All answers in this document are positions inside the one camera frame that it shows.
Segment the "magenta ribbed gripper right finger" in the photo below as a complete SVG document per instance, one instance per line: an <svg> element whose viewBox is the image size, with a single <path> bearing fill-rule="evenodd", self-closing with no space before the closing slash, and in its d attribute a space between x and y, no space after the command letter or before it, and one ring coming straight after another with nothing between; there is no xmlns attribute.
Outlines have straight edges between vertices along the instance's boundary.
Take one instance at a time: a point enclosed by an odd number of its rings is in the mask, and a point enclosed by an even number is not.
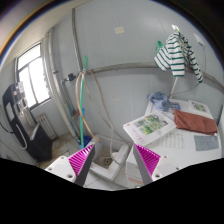
<svg viewBox="0 0 224 224"><path fill-rule="evenodd" d="M134 145L133 154L145 185L181 169L181 167L167 155L160 156L138 144Z"/></svg>

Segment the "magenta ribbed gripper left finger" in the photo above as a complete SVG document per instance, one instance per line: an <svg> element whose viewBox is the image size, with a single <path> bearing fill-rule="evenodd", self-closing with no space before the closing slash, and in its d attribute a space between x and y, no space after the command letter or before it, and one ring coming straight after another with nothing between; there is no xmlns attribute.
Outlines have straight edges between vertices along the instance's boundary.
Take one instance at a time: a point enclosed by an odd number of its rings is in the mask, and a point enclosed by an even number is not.
<svg viewBox="0 0 224 224"><path fill-rule="evenodd" d="M46 168L46 171L83 186L94 156L95 145L92 144L69 157L60 156Z"/></svg>

